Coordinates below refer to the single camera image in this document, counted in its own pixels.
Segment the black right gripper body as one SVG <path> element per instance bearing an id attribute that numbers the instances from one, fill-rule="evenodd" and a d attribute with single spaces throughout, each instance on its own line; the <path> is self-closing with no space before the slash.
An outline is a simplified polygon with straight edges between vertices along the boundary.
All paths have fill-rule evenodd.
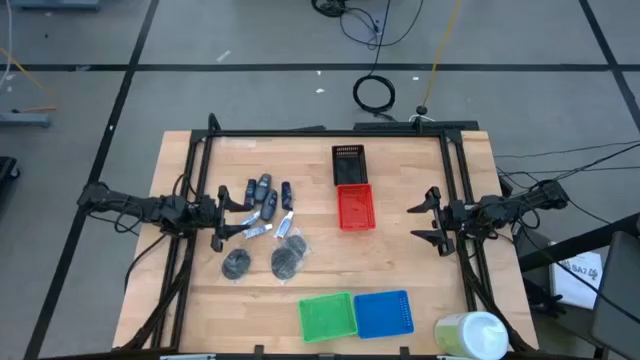
<path id="1" fill-rule="evenodd" d="M 442 209 L 441 224 L 445 231 L 470 234 L 473 225 L 474 204 L 466 204 L 462 200 L 451 201 Z"/>

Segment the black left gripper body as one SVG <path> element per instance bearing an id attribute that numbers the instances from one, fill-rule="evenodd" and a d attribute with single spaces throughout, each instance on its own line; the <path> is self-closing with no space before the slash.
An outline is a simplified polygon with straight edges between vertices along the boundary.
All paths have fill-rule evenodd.
<path id="1" fill-rule="evenodd" d="M 204 195 L 199 201 L 188 206 L 189 224 L 194 229 L 217 229 L 220 225 L 216 201 Z"/>

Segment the dark grey travel bottle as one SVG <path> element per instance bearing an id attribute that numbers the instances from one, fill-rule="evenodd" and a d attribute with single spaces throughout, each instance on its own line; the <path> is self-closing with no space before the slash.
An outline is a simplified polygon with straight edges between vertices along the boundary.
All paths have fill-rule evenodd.
<path id="1" fill-rule="evenodd" d="M 271 181 L 272 176 L 268 173 L 263 173 L 257 180 L 254 199 L 258 203 L 262 203 L 271 191 Z"/>
<path id="2" fill-rule="evenodd" d="M 277 209 L 277 199 L 277 191 L 274 189 L 270 190 L 262 203 L 260 211 L 260 218 L 263 221 L 268 222 L 273 218 Z"/>

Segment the black pad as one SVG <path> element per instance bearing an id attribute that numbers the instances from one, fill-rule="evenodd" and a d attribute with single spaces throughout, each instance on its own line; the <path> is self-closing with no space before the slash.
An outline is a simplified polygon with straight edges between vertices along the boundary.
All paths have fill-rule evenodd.
<path id="1" fill-rule="evenodd" d="M 271 256 L 271 271 L 278 281 L 286 283 L 298 272 L 303 256 L 288 247 L 277 248 Z"/>
<path id="2" fill-rule="evenodd" d="M 280 245 L 291 250 L 298 258 L 304 258 L 311 252 L 309 242 L 298 228 L 291 230 L 280 242 Z"/>
<path id="3" fill-rule="evenodd" d="M 250 266 L 249 252 L 238 248 L 232 250 L 223 260 L 221 272 L 226 279 L 236 281 L 248 274 Z"/>

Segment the red plastic basket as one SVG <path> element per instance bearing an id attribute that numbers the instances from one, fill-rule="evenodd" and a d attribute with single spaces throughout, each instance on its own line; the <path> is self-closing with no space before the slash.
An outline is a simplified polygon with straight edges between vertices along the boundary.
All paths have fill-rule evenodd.
<path id="1" fill-rule="evenodd" d="M 343 231 L 376 227 L 373 191 L 370 184 L 337 186 L 339 227 Z"/>

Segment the black bar behind table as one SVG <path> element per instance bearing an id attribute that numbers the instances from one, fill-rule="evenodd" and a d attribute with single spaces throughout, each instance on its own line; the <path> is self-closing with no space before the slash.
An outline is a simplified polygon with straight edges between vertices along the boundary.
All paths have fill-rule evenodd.
<path id="1" fill-rule="evenodd" d="M 479 131 L 476 121 L 420 121 L 413 122 L 388 122 L 388 123 L 356 123 L 354 131 L 383 131 L 383 132 L 410 132 L 426 134 L 429 131 Z"/>

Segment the black plastic basket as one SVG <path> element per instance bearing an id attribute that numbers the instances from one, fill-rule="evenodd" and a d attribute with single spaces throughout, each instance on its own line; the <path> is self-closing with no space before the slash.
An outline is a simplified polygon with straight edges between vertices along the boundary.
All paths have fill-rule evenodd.
<path id="1" fill-rule="evenodd" d="M 335 186 L 368 183 L 363 145 L 333 146 L 332 165 Z"/>

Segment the blue plastic basket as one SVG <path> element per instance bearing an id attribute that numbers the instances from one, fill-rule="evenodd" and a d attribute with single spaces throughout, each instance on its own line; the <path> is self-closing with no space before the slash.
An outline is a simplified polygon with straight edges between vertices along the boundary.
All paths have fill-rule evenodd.
<path id="1" fill-rule="evenodd" d="M 358 335 L 362 339 L 414 332 L 409 297 L 405 290 L 356 295 L 354 310 Z"/>

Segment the green canister with white lid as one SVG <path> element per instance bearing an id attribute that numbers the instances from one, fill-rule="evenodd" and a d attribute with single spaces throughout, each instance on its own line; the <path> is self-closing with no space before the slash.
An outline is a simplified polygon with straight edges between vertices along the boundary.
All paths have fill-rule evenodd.
<path id="1" fill-rule="evenodd" d="M 440 318 L 434 327 L 439 348 L 448 355 L 475 360 L 500 360 L 509 349 L 509 335 L 495 315 L 475 311 Z"/>

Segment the black caster foot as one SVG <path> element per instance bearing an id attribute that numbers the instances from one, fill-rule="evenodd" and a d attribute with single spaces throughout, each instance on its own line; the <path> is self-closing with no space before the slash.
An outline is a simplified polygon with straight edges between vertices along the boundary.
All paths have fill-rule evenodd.
<path id="1" fill-rule="evenodd" d="M 548 294 L 527 296 L 529 307 L 533 312 L 551 318 L 558 318 L 560 315 L 566 314 L 565 308 L 560 304 L 562 298 L 562 295 L 551 296 Z"/>

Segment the black metal beam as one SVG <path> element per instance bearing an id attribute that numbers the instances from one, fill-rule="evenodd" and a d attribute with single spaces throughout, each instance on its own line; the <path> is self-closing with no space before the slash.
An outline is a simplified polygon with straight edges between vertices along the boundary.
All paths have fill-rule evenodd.
<path id="1" fill-rule="evenodd" d="M 528 272 L 548 266 L 554 261 L 565 260 L 585 252 L 609 246 L 613 241 L 614 234 L 618 232 L 640 236 L 640 213 L 629 215 L 609 225 L 602 226 L 520 257 L 520 270 L 522 272 Z"/>

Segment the green plastic basket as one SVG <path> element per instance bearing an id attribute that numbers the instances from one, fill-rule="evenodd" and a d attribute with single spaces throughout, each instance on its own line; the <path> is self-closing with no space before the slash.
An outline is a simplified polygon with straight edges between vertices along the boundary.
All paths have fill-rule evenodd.
<path id="1" fill-rule="evenodd" d="M 298 302 L 298 312 L 305 343 L 323 342 L 358 333 L 350 292 L 302 299 Z"/>

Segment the white printed cardboard box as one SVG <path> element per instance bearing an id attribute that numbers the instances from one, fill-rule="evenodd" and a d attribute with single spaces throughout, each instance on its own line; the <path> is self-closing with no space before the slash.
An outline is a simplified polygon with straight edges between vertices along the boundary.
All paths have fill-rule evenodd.
<path id="1" fill-rule="evenodd" d="M 598 288 L 603 274 L 599 253 L 585 252 L 549 266 L 551 294 L 561 295 L 560 303 L 588 310 L 594 308 L 597 294 L 575 276 Z"/>

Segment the dark grey desk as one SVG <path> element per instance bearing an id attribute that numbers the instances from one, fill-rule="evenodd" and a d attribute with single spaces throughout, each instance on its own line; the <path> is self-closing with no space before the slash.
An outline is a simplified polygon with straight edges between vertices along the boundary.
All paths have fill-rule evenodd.
<path id="1" fill-rule="evenodd" d="M 599 297 L 594 307 L 592 337 L 625 358 L 640 360 L 639 239 L 624 232 L 614 234 L 599 291 L 639 321 Z"/>

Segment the black floor object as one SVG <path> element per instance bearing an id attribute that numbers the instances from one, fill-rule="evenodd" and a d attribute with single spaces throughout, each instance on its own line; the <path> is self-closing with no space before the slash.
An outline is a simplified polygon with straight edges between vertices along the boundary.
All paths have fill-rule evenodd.
<path id="1" fill-rule="evenodd" d="M 0 156 L 0 182 L 19 178 L 21 171 L 13 157 Z"/>

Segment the grey metal base bar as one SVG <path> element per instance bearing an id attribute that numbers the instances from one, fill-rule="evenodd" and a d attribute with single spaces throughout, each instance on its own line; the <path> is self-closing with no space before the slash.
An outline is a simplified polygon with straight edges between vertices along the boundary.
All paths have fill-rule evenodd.
<path id="1" fill-rule="evenodd" d="M 51 126 L 48 114 L 0 112 L 0 127 L 29 127 L 48 128 Z"/>

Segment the grey floor platform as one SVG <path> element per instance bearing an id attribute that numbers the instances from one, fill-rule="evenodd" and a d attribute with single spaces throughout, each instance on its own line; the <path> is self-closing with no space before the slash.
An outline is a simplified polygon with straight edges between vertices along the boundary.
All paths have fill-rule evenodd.
<path id="1" fill-rule="evenodd" d="M 101 8 L 101 0 L 9 0 L 21 9 L 94 10 Z"/>

